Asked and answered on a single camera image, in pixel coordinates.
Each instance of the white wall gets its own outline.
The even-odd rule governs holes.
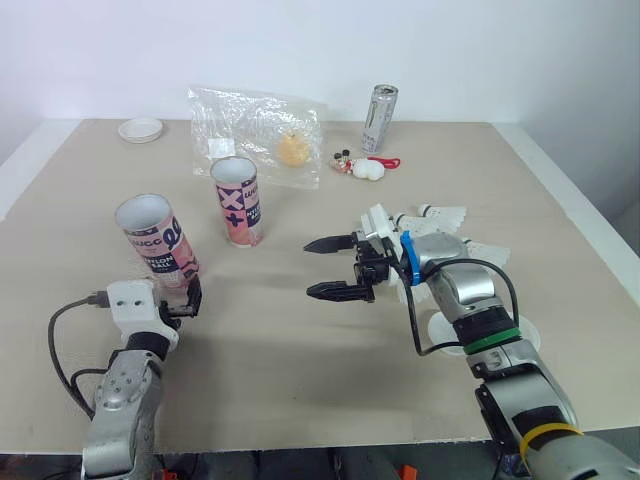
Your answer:
[[[396,119],[522,121],[613,218],[638,196],[639,19],[637,0],[1,2],[0,154],[38,118],[187,117],[194,82],[350,120],[390,82]]]

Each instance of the floor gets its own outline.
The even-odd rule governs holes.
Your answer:
[[[640,428],[593,435],[640,463]],[[402,465],[416,468],[418,480],[490,480],[497,451],[491,442],[466,442],[166,455],[164,460],[179,478],[193,480],[397,480]],[[0,455],[0,479],[76,480],[79,466],[77,455]],[[512,476],[501,472],[496,478]]]

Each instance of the tabletop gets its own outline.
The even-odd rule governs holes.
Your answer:
[[[466,206],[461,234],[511,249],[523,315],[585,430],[640,424],[640,311],[536,175],[489,124],[394,122],[383,154],[402,165],[378,182],[322,171],[318,190],[259,183],[264,240],[238,249],[223,233],[212,181],[191,173],[189,123],[155,142],[83,121],[0,222],[0,451],[79,452],[89,420],[60,385],[46,327],[60,306],[116,280],[148,275],[114,222],[138,193],[166,196],[201,263],[200,314],[167,357],[157,416],[162,452],[274,449],[487,438],[462,357],[418,357],[406,307],[330,303],[309,285],[353,280],[350,253],[304,253],[349,233],[376,203]],[[326,151],[356,149],[359,123],[326,126]],[[506,291],[499,287],[502,298]],[[418,306],[422,326],[435,312]],[[61,318],[65,371],[106,365],[121,348],[108,310]],[[95,380],[83,383],[90,394]]]

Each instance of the small white bowl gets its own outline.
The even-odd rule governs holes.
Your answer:
[[[162,122],[156,118],[132,118],[118,127],[118,134],[129,143],[148,143],[162,135]]]

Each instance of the cable connector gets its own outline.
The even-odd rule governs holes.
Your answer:
[[[109,308],[109,295],[106,290],[98,290],[87,297],[87,303],[98,308]]]

